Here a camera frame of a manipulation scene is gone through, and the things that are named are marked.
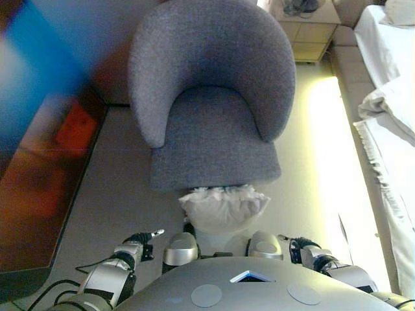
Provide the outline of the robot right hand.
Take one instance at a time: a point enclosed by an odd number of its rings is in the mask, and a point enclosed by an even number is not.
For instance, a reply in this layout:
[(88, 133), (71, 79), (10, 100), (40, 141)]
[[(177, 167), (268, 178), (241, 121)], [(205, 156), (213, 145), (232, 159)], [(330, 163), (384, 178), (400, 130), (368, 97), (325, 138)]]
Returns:
[(305, 237), (290, 238), (285, 235), (278, 235), (278, 238), (280, 241), (287, 242), (289, 244), (290, 260), (294, 264), (302, 263), (300, 250), (304, 249), (306, 246), (321, 249), (321, 247), (317, 243)]

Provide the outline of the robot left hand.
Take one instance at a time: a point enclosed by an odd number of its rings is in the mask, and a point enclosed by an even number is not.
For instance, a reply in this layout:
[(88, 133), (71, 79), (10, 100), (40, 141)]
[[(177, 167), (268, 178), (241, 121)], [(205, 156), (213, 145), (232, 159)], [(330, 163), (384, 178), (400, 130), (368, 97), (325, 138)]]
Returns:
[(125, 239), (122, 245), (124, 244), (147, 245), (150, 240), (152, 240), (153, 238), (159, 237), (163, 235), (164, 233), (165, 233), (164, 229), (158, 229), (158, 230), (155, 230), (149, 233), (143, 233), (143, 232), (135, 233), (131, 235), (130, 237), (128, 237), (127, 239)]

